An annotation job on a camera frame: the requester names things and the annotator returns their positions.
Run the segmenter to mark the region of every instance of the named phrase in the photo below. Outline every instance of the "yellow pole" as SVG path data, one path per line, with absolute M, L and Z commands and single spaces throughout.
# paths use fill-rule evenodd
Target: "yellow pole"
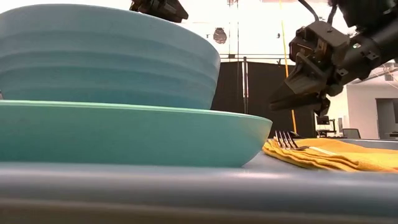
M 282 11 L 282 0 L 279 0 L 279 9 Z M 284 42 L 284 55 L 285 55 L 285 69 L 286 69 L 286 78 L 289 76 L 289 67 L 287 65 L 287 54 L 286 54 L 286 41 L 285 41 L 285 24 L 283 18 L 280 20 L 282 24 L 282 40 Z M 297 126 L 296 126 L 296 117 L 294 115 L 294 110 L 292 110 L 292 120 L 293 120 L 293 130 L 297 133 Z

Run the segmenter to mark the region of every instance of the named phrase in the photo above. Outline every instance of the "teal plate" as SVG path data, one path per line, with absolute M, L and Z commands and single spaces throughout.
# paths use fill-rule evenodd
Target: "teal plate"
M 241 167 L 272 122 L 156 106 L 0 101 L 0 161 Z

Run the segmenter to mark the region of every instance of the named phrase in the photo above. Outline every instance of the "teal bowl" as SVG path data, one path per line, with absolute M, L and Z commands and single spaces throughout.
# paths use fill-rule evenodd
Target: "teal bowl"
M 0 14 L 7 100 L 208 110 L 220 56 L 176 24 L 106 7 L 45 4 Z
M 0 162 L 241 167 L 272 122 L 156 106 L 0 101 Z

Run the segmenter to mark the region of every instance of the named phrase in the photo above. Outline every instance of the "chair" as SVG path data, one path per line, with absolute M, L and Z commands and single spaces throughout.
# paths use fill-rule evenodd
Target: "chair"
M 343 128 L 343 136 L 349 139 L 361 139 L 361 134 L 356 128 Z

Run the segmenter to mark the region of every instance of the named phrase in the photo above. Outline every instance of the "robotic arm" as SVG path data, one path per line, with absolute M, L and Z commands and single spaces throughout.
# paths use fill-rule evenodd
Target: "robotic arm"
M 343 86 L 366 79 L 371 70 L 398 57 L 398 0 L 329 0 L 328 22 L 319 21 L 305 0 L 301 2 L 315 22 L 296 31 L 289 57 L 295 68 L 271 98 L 273 110 L 312 105 L 314 112 L 327 113 L 330 101 Z M 332 26 L 337 7 L 348 27 L 356 26 L 352 38 Z M 130 10 L 172 22 L 188 19 L 178 0 L 133 0 Z

